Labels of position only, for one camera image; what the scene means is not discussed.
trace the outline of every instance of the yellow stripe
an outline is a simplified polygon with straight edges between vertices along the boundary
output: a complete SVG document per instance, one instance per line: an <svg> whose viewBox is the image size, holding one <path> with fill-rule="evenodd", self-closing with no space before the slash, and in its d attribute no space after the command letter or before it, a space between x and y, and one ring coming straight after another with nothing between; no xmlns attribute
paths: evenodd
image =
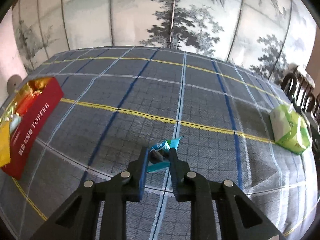
<svg viewBox="0 0 320 240"><path fill-rule="evenodd" d="M159 62L159 63L166 63L166 64L170 64L170 65L183 66L183 64L181 64L181 63L169 62L169 61L158 60L158 59L152 59L151 61L155 61L155 62Z"/></svg>
<svg viewBox="0 0 320 240"><path fill-rule="evenodd" d="M31 201L30 198L27 197L26 193L23 191L23 189L20 187L19 183L16 181L16 179L12 178L13 182L15 183L16 187L22 194L22 196L27 200L27 202L31 205L31 207L38 213L38 215L44 220L47 220L47 217L36 207L36 205Z"/></svg>
<svg viewBox="0 0 320 240"><path fill-rule="evenodd" d="M75 102L74 100L66 99L66 98L62 98L60 101L65 102L65 103L70 103L70 104L76 103L76 105L87 106L87 107L92 107L92 108L99 108L99 109L104 109L104 110L108 110L108 111L112 111L112 112L117 111L117 108L113 107L113 106L105 106L105 105L82 102L82 101Z"/></svg>
<svg viewBox="0 0 320 240"><path fill-rule="evenodd" d="M171 124L175 124L176 123L175 119L171 119L171 118L167 118L167 117L163 117L163 116L159 116L159 115L154 115L154 114L142 113L142 112L138 112L138 111L130 110L130 109L116 108L116 107L113 107L113 106L106 106L106 105L100 105L100 104L88 103L88 102L81 102L81 101L76 102L74 100L66 99L66 98L62 98L61 101L65 102L65 103L70 103L70 104L74 104L75 103L76 105L80 105L80 106L104 109L104 110L108 110L108 111L112 111L112 112L118 111L119 113L122 113L122 114L131 114L131 115L140 116L140 117L143 117L143 118L147 118L147 119L155 120L155 121L159 121L159 122L166 122L166 123L171 123ZM263 142L263 143L275 143L274 141L269 140L267 138L262 138L262 137L258 137L258 136L255 136L255 135L242 133L240 131L234 131L234 130L219 128L219 127L214 127L214 126L207 126L207 125L203 125L203 124L199 124L199 123L192 123L192 122L188 122L188 121L180 121L179 123L181 125L183 125L183 126L186 126L186 127L192 127L192 128L196 128L196 129L212 131L212 132L218 132L218 133L223 133L223 134L236 134L236 135L239 135L241 137L244 137L244 138L247 138L247 139L250 139L250 140Z"/></svg>
<svg viewBox="0 0 320 240"><path fill-rule="evenodd" d="M78 58L78 59L67 59L67 60L63 60L63 61L53 61L53 62L47 62L47 63L43 63L43 65L50 65L50 64L53 64L53 63L61 63L61 62L69 62L69 61L76 61L76 60L86 60L86 59L119 59L119 57L88 57L88 58ZM121 59L133 59L133 60L148 60L148 61L155 61L155 62L160 62L160 63L166 63L166 64L170 64L170 65L178 65L178 66L183 66L183 64L181 63L175 63L175 62L170 62L170 61L164 61L164 60L158 60L158 59L148 59L148 58L140 58L140 57L122 57ZM205 68L200 68L200 67L196 67L196 66L191 66L191 65L186 65L187 67L189 68L193 68L193 69L197 69L197 70L201 70L201 71L205 71L205 72L209 72L209 73L212 73L212 74L218 74L218 75L221 75L223 77L226 77L226 78L229 78L229 79L232 79L236 82L239 82L241 84L245 84L249 87L252 87L252 88L255 88L263 93L266 93L276 99L278 99L280 102L283 102L284 104L288 104L287 102L285 102L284 100L282 100L280 97L272 94L272 93L269 93L259 87L256 87L254 85L251 85L251 84L248 84L248 83L245 83L243 82L242 80L239 80L239 79L236 79L236 78L233 78L233 77L230 77L228 75L224 75L222 73L217 73L215 71L211 71L211 70L208 70L208 69L205 69Z"/></svg>
<svg viewBox="0 0 320 240"><path fill-rule="evenodd" d="M298 223L296 223L296 225L291 228L288 232L284 233L283 236L288 236L290 233L292 233L299 225L302 224L302 222L306 219L307 216L309 216L311 214L311 212L317 207L318 202L313 206L313 208L310 210L310 212L308 214L306 214Z"/></svg>

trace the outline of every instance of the plaid tablecloth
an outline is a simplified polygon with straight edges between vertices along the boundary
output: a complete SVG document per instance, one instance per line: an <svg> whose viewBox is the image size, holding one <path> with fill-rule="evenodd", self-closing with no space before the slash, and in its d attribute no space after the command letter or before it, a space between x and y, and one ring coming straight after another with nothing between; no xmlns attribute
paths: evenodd
<svg viewBox="0 0 320 240"><path fill-rule="evenodd" d="M81 179L108 180L142 146L182 135L180 160L210 180L233 180L288 239L300 239L313 221L312 151L297 156L274 143L269 112L289 101L268 80L215 59L151 47L60 53L28 79L47 75L57 78L64 98L22 179L1 179L2 214L22 239ZM127 207L128 239L189 239L189 224L190 204L175 201L168 171L149 174L143 200Z"/></svg>

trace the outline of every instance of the blue candy wrapper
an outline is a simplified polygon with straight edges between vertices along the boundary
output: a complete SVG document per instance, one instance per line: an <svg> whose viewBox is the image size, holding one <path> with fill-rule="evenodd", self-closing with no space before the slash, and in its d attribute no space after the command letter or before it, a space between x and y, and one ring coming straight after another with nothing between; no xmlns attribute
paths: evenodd
<svg viewBox="0 0 320 240"><path fill-rule="evenodd" d="M163 140L160 143L153 145L149 149L151 165L147 168L147 173L165 170L170 166L169 149L175 148L177 150L180 139Z"/></svg>

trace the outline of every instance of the bolt head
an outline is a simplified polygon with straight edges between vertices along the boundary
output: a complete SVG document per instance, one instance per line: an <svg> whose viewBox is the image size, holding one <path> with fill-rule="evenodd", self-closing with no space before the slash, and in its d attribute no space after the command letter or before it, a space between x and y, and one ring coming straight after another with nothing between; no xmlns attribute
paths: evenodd
<svg viewBox="0 0 320 240"><path fill-rule="evenodd" d="M93 181L92 181L92 180L86 180L86 181L83 183L83 186L85 186L85 187L92 187L92 186L93 186Z"/></svg>
<svg viewBox="0 0 320 240"><path fill-rule="evenodd" d="M128 177L131 176L131 173L128 172L128 171L123 171L123 172L121 172L120 176L121 176L122 178L128 178Z"/></svg>
<svg viewBox="0 0 320 240"><path fill-rule="evenodd" d="M226 179L223 184L227 187L232 187L233 186L233 181L230 179Z"/></svg>
<svg viewBox="0 0 320 240"><path fill-rule="evenodd" d="M197 175L197 174L196 174L194 171L189 171L189 172L187 173L187 177L188 177L188 178L195 178L196 175Z"/></svg>

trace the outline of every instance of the red toffee box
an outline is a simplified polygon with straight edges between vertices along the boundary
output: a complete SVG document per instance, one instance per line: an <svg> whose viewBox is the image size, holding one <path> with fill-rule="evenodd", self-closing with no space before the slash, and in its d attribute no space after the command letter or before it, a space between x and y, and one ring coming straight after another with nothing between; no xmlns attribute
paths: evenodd
<svg viewBox="0 0 320 240"><path fill-rule="evenodd" d="M37 86L41 86L42 92L23 115L21 123L12 134L10 138L11 161L2 167L6 174L18 180L21 178L33 142L63 97L61 87L54 77L29 81L26 85L30 86L30 84L35 86L34 90L38 89Z"/></svg>

